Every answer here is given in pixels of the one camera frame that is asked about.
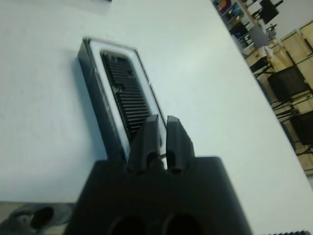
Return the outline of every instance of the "black chair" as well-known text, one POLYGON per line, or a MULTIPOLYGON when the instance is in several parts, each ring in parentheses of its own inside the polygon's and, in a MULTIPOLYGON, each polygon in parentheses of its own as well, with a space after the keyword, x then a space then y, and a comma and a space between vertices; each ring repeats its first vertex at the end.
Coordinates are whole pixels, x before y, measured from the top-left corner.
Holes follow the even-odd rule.
POLYGON ((293 101, 293 96, 297 94, 311 92, 311 88, 305 83, 305 78, 296 65, 274 73, 268 78, 268 82, 277 99, 282 103, 293 101))
POLYGON ((251 71, 254 73, 257 70, 260 70, 264 68, 261 72, 255 74, 254 76, 257 78, 258 76, 260 76, 263 73, 267 73, 267 74, 274 74, 274 72, 268 72, 268 70, 270 68, 273 68, 272 64, 268 61, 267 57, 264 56, 261 59, 259 59, 256 63, 254 63, 253 65, 250 66, 251 71))

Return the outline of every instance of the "black device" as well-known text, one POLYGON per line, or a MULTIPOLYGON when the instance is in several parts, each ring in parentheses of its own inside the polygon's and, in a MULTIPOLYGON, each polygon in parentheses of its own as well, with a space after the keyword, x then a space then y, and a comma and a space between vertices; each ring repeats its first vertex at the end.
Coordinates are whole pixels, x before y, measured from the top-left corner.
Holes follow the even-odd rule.
POLYGON ((263 19, 265 24, 270 22, 275 16, 279 14, 275 5, 270 0, 263 0, 260 2, 260 5, 262 6, 262 10, 259 15, 263 19))
POLYGON ((268 82, 277 99, 281 102, 292 100, 294 95, 310 89, 296 65, 271 75, 268 82))
POLYGON ((180 121, 167 119, 165 170, 158 116, 138 131, 129 161, 97 162, 65 235, 252 235, 222 161, 195 158, 180 121))

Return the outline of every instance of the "black plastic object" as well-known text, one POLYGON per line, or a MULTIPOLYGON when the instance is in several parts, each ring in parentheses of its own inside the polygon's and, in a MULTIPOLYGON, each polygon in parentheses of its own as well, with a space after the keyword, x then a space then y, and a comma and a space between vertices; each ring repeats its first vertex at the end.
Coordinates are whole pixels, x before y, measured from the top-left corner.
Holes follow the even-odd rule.
POLYGON ((84 75, 90 100, 97 118, 102 140, 108 159, 126 159, 115 126, 108 100, 104 94, 102 82, 90 48, 90 39, 84 38, 78 52, 79 63, 84 75))
POLYGON ((164 169, 157 122, 150 116, 138 131, 128 164, 95 164, 65 235, 252 235, 221 160, 195 158, 175 117, 164 169))
POLYGON ((109 52, 103 52, 101 58, 131 143, 150 115, 149 107, 130 61, 109 52))
POLYGON ((268 78, 268 82, 281 102, 292 100, 294 95, 310 90, 296 65, 276 72, 268 78))

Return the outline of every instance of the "shelf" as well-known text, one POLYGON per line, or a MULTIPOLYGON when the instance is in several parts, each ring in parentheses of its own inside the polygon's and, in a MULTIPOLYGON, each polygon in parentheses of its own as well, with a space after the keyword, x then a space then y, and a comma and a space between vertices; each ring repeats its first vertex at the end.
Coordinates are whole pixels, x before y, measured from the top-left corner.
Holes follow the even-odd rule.
POLYGON ((224 17, 230 10, 234 9, 234 7, 236 5, 237 5, 236 2, 234 4, 232 4, 232 6, 230 8, 228 8, 223 14, 221 14, 221 17, 224 17))
POLYGON ((235 16, 233 16, 229 21, 227 21, 227 22, 225 23, 225 25, 226 25, 226 26, 229 25, 229 24, 230 24, 234 19, 236 19, 237 16, 239 16, 241 13, 242 13, 242 12, 240 12, 239 14, 236 14, 235 16))

